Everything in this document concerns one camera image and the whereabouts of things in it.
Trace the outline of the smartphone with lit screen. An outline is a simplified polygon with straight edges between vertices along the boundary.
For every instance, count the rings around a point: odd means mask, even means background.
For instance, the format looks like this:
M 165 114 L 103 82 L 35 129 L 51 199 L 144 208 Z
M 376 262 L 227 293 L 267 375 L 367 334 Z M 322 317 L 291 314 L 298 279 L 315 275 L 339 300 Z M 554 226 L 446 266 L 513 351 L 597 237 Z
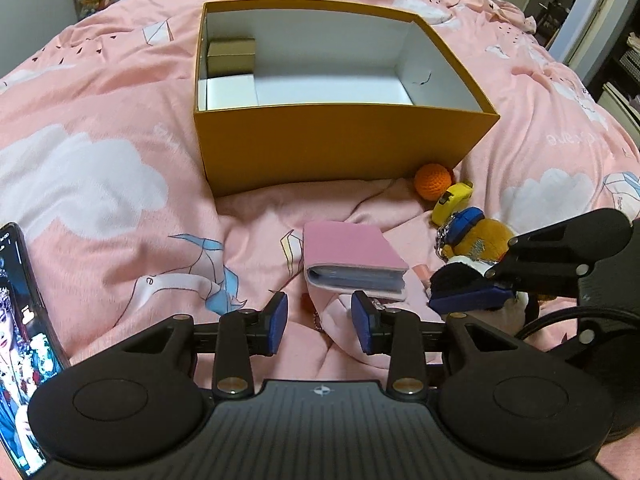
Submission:
M 1 228 L 1 444 L 24 479 L 47 461 L 30 429 L 37 388 L 66 367 L 21 229 Z

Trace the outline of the olive yellow small box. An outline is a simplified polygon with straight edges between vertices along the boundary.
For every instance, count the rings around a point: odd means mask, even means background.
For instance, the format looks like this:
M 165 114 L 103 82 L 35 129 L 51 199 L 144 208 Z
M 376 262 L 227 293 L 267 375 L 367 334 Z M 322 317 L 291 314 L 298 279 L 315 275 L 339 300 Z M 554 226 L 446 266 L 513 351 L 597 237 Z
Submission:
M 226 38 L 209 41 L 206 54 L 207 75 L 221 77 L 251 74 L 255 69 L 254 38 Z

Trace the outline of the pink card holder wallet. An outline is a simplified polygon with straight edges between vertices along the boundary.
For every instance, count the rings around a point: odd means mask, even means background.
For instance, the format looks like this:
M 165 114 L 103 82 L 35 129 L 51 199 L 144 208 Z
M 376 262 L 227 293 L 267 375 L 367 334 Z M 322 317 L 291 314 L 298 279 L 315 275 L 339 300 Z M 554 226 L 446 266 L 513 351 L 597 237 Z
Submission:
M 307 282 L 320 289 L 338 294 L 362 290 L 388 300 L 406 296 L 408 264 L 376 226 L 338 221 L 306 223 L 303 264 Z

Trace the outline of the orange crochet ball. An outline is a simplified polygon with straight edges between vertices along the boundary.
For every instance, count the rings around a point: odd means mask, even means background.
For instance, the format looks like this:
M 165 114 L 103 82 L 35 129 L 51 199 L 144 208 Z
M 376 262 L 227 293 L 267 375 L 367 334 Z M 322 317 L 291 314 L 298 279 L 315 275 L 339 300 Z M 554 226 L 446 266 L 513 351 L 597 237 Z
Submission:
M 413 178 L 416 192 L 429 202 L 438 200 L 452 185 L 452 182 L 454 182 L 452 171 L 441 164 L 436 164 L 436 162 L 423 165 Z

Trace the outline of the dark wardrobe shelving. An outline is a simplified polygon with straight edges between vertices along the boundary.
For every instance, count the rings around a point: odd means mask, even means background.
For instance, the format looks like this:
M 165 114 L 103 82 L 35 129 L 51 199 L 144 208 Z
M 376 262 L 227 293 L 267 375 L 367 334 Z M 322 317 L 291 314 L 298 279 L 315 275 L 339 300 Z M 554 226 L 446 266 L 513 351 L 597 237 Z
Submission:
M 639 144 L 639 0 L 604 0 L 587 87 Z

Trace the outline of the pink mini backpack pouch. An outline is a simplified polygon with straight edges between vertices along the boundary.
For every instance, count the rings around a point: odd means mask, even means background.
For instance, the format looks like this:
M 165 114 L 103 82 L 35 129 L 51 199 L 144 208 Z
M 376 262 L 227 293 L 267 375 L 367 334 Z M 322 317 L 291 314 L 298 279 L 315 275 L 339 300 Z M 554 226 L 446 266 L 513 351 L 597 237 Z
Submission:
M 351 294 L 338 294 L 308 284 L 307 292 L 319 315 L 322 330 L 343 352 L 355 360 L 374 366 L 387 368 L 390 365 L 388 356 L 367 356 L 360 347 L 350 312 Z M 398 308 L 415 313 L 422 321 L 441 323 L 440 316 L 426 304 L 423 286 L 412 273 L 407 283 L 407 302 L 378 299 L 386 308 Z

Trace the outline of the orange plush blue cap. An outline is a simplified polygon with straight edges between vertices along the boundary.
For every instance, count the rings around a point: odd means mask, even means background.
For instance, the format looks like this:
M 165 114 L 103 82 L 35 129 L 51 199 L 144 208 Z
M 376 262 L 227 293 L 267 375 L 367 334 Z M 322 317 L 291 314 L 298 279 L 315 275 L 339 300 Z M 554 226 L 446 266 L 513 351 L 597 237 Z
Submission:
M 499 220 L 487 218 L 477 207 L 454 212 L 438 229 L 435 250 L 444 261 L 465 256 L 498 262 L 509 249 L 514 232 Z

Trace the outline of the orange cardboard storage box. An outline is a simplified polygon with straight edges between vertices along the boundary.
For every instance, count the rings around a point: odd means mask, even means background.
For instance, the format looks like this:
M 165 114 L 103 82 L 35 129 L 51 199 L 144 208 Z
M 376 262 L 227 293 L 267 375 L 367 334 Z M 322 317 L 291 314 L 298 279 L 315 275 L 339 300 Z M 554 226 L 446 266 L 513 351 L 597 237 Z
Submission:
M 251 74 L 209 77 L 209 41 L 254 38 Z M 193 119 L 215 196 L 454 168 L 498 122 L 426 19 L 332 0 L 209 1 Z

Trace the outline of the white black-eared plush dog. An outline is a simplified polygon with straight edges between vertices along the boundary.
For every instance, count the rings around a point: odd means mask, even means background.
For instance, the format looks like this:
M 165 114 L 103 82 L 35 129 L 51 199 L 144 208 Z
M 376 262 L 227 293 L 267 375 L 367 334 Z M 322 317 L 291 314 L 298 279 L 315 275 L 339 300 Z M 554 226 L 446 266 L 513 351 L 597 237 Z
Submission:
M 533 322 L 540 315 L 538 298 L 529 292 L 519 292 L 491 281 L 486 273 L 493 267 L 492 263 L 474 261 L 465 256 L 455 256 L 435 271 L 428 279 L 427 298 L 430 301 L 431 286 L 453 289 L 471 287 L 472 285 L 495 285 L 509 289 L 515 298 L 508 300 L 502 309 L 497 311 L 466 311 L 481 321 L 497 327 L 505 333 L 514 335 L 527 323 Z

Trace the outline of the yellow tape measure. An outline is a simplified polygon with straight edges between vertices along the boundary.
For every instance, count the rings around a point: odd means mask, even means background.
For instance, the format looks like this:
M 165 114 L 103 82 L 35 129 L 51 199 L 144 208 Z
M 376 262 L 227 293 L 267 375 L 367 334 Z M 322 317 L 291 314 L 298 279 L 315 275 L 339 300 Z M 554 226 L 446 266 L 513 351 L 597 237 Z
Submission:
M 452 214 L 464 209 L 473 194 L 474 186 L 470 182 L 457 182 L 450 185 L 436 200 L 431 214 L 435 226 L 443 226 Z

